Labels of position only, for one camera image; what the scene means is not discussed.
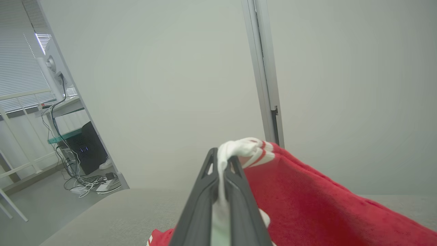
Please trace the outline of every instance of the white cloth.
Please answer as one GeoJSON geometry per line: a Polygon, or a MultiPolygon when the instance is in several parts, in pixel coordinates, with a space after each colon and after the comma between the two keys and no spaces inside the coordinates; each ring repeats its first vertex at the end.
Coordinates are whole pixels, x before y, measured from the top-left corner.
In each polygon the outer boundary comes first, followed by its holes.
{"type": "MultiPolygon", "coordinates": [[[[228,246],[230,245],[230,208],[225,197],[225,183],[223,179],[224,170],[227,167],[228,159],[232,156],[251,157],[243,168],[249,167],[261,156],[263,150],[260,145],[263,142],[257,138],[243,138],[237,141],[228,141],[218,148],[217,153],[217,172],[218,172],[218,199],[212,206],[212,246],[228,246]]],[[[273,159],[274,156],[267,156],[262,164],[273,159]]],[[[266,227],[270,224],[269,216],[260,209],[261,217],[266,227]]]]}

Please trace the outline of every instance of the gray sofa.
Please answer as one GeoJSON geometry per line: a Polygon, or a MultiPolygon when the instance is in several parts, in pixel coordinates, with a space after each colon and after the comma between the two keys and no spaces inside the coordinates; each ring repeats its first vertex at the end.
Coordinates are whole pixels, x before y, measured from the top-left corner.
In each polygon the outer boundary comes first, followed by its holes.
{"type": "MultiPolygon", "coordinates": [[[[129,189],[83,212],[41,246],[145,246],[154,229],[176,225],[189,192],[129,189]]],[[[437,230],[437,197],[364,196],[437,230]]]]}

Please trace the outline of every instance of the white railing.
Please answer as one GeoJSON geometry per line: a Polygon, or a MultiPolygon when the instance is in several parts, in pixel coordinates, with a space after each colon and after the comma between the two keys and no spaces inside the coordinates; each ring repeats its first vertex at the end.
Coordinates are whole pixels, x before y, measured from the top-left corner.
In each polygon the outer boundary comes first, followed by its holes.
{"type": "MultiPolygon", "coordinates": [[[[26,118],[28,119],[30,125],[32,126],[33,131],[36,133],[36,135],[38,136],[41,144],[43,146],[47,146],[48,144],[45,143],[45,140],[41,139],[41,137],[39,136],[39,134],[37,133],[35,127],[32,124],[32,121],[30,119],[30,115],[28,115],[26,109],[24,108],[24,105],[22,104],[20,97],[22,96],[28,96],[28,95],[33,95],[36,98],[36,101],[38,102],[38,104],[41,104],[41,102],[39,101],[38,97],[36,96],[39,93],[44,93],[44,92],[49,92],[51,91],[49,88],[47,89],[40,89],[40,90],[34,90],[34,91],[27,91],[27,92],[20,92],[20,93],[15,93],[15,94],[10,94],[10,95],[4,95],[4,96],[0,96],[0,101],[1,100],[5,100],[5,99],[11,99],[11,98],[16,98],[18,100],[18,103],[20,104],[21,110],[23,110],[24,114],[26,115],[26,118]]],[[[3,117],[3,120],[5,121],[7,127],[9,128],[9,130],[12,132],[12,135],[14,136],[15,140],[17,141],[18,145],[20,146],[21,150],[23,151],[24,155],[26,156],[28,162],[13,168],[13,166],[10,164],[10,162],[8,161],[8,159],[6,158],[6,156],[3,154],[3,152],[0,150],[0,154],[3,156],[4,160],[6,161],[7,165],[9,166],[9,168],[11,169],[10,171],[7,171],[5,173],[0,174],[0,179],[7,177],[13,173],[16,173],[26,167],[32,166],[35,169],[35,173],[40,173],[42,172],[42,170],[38,167],[38,162],[41,162],[49,157],[52,157],[55,155],[55,151],[44,155],[42,157],[39,158],[34,158],[32,157],[33,151],[30,149],[29,145],[26,144],[25,139],[26,137],[24,137],[22,135],[23,131],[20,131],[16,128],[16,126],[11,122],[11,120],[9,119],[9,117],[7,116],[6,112],[4,111],[4,109],[2,108],[2,106],[0,105],[0,115],[3,117]]],[[[24,219],[24,221],[28,221],[28,219],[23,215],[23,213],[21,213],[21,211],[15,206],[15,204],[6,196],[6,194],[3,192],[2,189],[0,189],[0,194],[3,195],[3,197],[5,198],[6,201],[9,202],[9,204],[11,205],[11,207],[24,219]]],[[[1,210],[3,210],[8,217],[12,217],[7,211],[6,209],[1,206],[0,207],[1,210]]]]}

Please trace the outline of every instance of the gray floor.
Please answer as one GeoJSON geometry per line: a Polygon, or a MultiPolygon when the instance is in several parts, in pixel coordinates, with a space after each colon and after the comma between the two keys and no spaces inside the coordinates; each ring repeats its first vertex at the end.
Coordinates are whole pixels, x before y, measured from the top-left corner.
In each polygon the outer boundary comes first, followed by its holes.
{"type": "MultiPolygon", "coordinates": [[[[97,173],[113,171],[111,168],[97,173]]],[[[0,210],[0,245],[38,246],[86,209],[110,195],[89,193],[79,199],[78,194],[64,189],[64,182],[61,173],[57,172],[10,196],[29,219],[28,222],[24,222],[6,201],[1,200],[14,218],[9,219],[0,210]]]]}

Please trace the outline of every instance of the white wall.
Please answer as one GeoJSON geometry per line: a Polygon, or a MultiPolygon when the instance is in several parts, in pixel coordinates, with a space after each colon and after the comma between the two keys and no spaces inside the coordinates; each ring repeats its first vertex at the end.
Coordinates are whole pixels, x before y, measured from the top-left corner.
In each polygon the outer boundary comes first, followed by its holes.
{"type": "Polygon", "coordinates": [[[41,0],[131,188],[191,189],[207,151],[264,138],[239,0],[41,0]]]}
{"type": "Polygon", "coordinates": [[[437,2],[268,0],[286,148],[361,194],[437,194],[437,2]]]}
{"type": "MultiPolygon", "coordinates": [[[[19,137],[21,137],[32,150],[31,155],[33,159],[38,159],[53,152],[53,147],[47,143],[48,130],[43,125],[41,117],[35,117],[34,114],[29,114],[30,121],[26,116],[14,117],[10,120],[19,130],[19,137]]],[[[56,118],[59,131],[62,134],[81,128],[89,121],[90,120],[85,110],[56,118]]],[[[14,168],[29,163],[4,120],[0,121],[0,149],[14,168]]],[[[57,160],[57,157],[53,155],[39,162],[37,165],[40,169],[43,169],[56,163],[57,160]]],[[[2,173],[4,173],[4,170],[0,167],[0,174],[2,173]]],[[[34,173],[35,170],[33,167],[27,167],[17,172],[21,179],[34,173]]],[[[12,181],[9,177],[0,179],[0,188],[4,188],[10,184],[12,184],[12,181]]]]}

